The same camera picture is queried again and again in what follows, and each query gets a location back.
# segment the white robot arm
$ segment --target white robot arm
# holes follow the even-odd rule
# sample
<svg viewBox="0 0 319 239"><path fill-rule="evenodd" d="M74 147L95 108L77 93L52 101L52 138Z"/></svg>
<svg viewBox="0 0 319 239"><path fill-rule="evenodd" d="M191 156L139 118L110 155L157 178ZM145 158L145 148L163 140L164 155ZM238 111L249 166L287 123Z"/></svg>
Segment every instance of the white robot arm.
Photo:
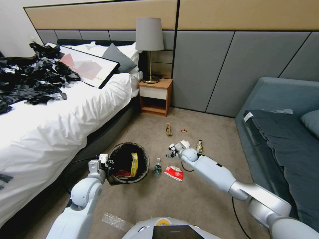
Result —
<svg viewBox="0 0 319 239"><path fill-rule="evenodd" d="M274 239L319 238L319 233L306 224L290 218L291 205L257 184L237 181L232 173L211 158L197 154L195 149L185 149L181 143L169 146L171 157L177 156L213 187L246 201L248 212L269 229Z"/></svg>
<svg viewBox="0 0 319 239"><path fill-rule="evenodd" d="M171 157L180 158L213 187L238 200L249 200L248 212L269 229L273 239L319 239L319 233L311 227L289 217L291 205L283 199L257 184L237 181L227 168L206 156L198 155L195 149L185 149L181 143L172 144L169 149L172 150ZM47 239L88 238L93 224L93 212L106 176L101 169L101 160L89 162L90 173L73 187L69 204L55 220ZM170 220L176 221L175 225L188 225L187 222L177 219ZM151 221L137 223L124 238L152 238L154 224L150 226ZM198 227L192 228L205 236L204 238L217 238Z"/></svg>
<svg viewBox="0 0 319 239"><path fill-rule="evenodd" d="M52 225L47 239L87 239L93 224L93 212L103 191L105 172L100 160L89 162L87 178L71 190L70 201Z"/></svg>

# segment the white bedsheet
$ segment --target white bedsheet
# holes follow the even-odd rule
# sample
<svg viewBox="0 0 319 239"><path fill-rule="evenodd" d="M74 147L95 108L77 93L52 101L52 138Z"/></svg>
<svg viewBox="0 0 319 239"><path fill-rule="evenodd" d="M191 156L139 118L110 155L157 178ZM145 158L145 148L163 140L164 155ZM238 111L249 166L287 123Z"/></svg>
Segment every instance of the white bedsheet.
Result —
<svg viewBox="0 0 319 239"><path fill-rule="evenodd" d="M110 120L136 91L134 76L113 75L103 89L75 82L62 88L65 101L47 105L13 104L0 116L0 227L50 185L86 146L86 137Z"/></svg>

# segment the table lamp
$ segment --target table lamp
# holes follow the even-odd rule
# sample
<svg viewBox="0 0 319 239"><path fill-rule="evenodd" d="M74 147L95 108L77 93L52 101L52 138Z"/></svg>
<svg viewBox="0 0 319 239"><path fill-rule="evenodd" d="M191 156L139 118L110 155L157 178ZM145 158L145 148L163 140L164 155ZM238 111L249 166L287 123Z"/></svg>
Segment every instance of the table lamp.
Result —
<svg viewBox="0 0 319 239"><path fill-rule="evenodd" d="M136 19L136 50L147 50L150 54L150 76L143 77L145 83L157 83L159 78L152 76L152 51L164 50L163 32L160 18Z"/></svg>

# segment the yellow box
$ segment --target yellow box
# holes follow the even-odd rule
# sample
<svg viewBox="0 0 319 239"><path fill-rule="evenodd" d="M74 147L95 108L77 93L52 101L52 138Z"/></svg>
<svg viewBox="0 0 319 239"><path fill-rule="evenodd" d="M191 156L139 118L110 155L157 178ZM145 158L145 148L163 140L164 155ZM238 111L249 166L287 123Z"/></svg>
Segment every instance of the yellow box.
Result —
<svg viewBox="0 0 319 239"><path fill-rule="evenodd" d="M131 153L133 157L132 168L131 168L131 177L135 177L137 173L137 167L139 165L139 160L137 159L137 153Z"/></svg>

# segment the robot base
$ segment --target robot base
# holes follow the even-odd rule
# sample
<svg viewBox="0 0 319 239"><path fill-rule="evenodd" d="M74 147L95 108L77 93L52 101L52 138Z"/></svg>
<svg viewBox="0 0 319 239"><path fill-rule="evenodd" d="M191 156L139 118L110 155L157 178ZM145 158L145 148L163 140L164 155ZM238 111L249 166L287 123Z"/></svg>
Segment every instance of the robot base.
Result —
<svg viewBox="0 0 319 239"><path fill-rule="evenodd" d="M136 238L186 238L192 235L191 238L200 239L220 239L198 226L193 226L186 221L171 217L156 217L146 221L140 221L133 226L122 239Z"/></svg>

